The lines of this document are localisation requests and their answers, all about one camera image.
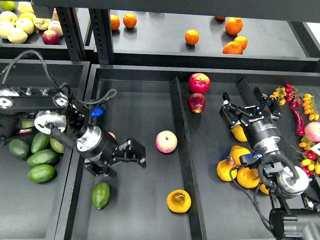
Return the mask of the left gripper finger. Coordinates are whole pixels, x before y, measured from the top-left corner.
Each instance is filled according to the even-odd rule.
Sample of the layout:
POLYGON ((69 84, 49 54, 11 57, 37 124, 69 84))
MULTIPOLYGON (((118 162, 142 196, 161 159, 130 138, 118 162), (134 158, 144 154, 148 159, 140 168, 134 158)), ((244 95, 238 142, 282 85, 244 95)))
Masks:
POLYGON ((118 147, 120 151, 120 157, 122 162, 136 162, 142 168, 147 167, 146 162, 146 149, 134 138, 129 138, 125 143, 118 147))
POLYGON ((108 164, 105 164, 105 163, 98 164, 95 162, 85 162, 83 166, 93 176, 110 177, 114 180, 117 179, 117 173, 113 169, 111 169, 108 166, 108 164))

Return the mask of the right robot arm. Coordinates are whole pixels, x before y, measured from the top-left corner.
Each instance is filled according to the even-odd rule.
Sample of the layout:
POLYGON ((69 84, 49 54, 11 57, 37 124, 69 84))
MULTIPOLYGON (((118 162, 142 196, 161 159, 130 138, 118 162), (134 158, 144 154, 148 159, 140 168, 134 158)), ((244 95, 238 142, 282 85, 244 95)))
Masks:
POLYGON ((245 168, 257 170, 262 184, 269 191, 272 209, 268 219, 260 219, 277 240, 318 240, 320 238, 320 202, 308 196, 308 188, 319 186, 317 176, 308 176, 279 149, 282 135, 275 120, 282 116, 277 101, 253 90, 257 99, 254 105, 234 105, 223 93, 219 114, 228 129, 243 127, 244 135, 253 153, 240 156, 240 165, 228 170, 245 168))

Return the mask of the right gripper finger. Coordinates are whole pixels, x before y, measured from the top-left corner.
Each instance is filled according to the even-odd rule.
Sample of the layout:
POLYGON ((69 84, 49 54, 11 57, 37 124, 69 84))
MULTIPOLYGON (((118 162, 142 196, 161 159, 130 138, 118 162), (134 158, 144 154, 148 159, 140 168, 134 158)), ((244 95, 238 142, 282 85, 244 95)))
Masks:
POLYGON ((234 105, 227 92, 222 94, 223 103, 219 110, 219 114, 224 121, 226 127, 231 130, 241 124, 241 117, 247 115, 245 109, 234 105))
POLYGON ((260 117, 268 117, 277 121, 283 115, 275 97, 267 96, 265 93, 262 93, 258 87, 253 89, 253 93, 258 101, 256 113, 260 117))

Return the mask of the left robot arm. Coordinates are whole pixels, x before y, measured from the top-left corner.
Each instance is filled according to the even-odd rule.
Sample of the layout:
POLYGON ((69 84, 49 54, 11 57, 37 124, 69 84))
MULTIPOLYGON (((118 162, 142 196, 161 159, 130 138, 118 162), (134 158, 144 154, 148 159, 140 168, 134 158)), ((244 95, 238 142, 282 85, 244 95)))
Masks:
POLYGON ((67 148, 75 148, 84 158, 84 168, 94 176, 116 178, 117 174, 111 166, 120 162, 135 162, 146 168, 146 150, 143 145, 133 138, 120 144, 109 132, 91 123, 99 115, 98 108, 116 96, 114 88, 98 100, 77 100, 66 83, 58 85, 55 82, 42 55, 33 49, 20 53, 0 75, 1 138, 6 140, 17 135, 16 127, 20 120, 33 118, 34 127, 39 132, 67 148), (37 56, 54 88, 33 89, 6 84, 12 67, 27 55, 37 56))

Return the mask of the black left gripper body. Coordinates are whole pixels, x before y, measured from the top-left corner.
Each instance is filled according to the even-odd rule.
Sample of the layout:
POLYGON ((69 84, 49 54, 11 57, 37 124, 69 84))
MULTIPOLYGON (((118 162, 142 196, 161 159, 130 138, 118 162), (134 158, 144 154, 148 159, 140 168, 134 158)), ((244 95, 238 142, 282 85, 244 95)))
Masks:
POLYGON ((98 126, 88 127, 84 135, 76 141, 76 149, 85 163, 103 164, 113 156, 119 146, 108 131, 98 126))

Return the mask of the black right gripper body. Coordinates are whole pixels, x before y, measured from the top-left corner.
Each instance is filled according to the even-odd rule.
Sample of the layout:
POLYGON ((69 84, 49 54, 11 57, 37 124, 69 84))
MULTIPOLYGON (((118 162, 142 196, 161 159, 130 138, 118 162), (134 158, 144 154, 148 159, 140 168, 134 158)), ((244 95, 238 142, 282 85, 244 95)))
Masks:
POLYGON ((267 117, 242 117, 243 131, 253 150, 275 150, 281 140, 281 133, 274 121, 267 117))

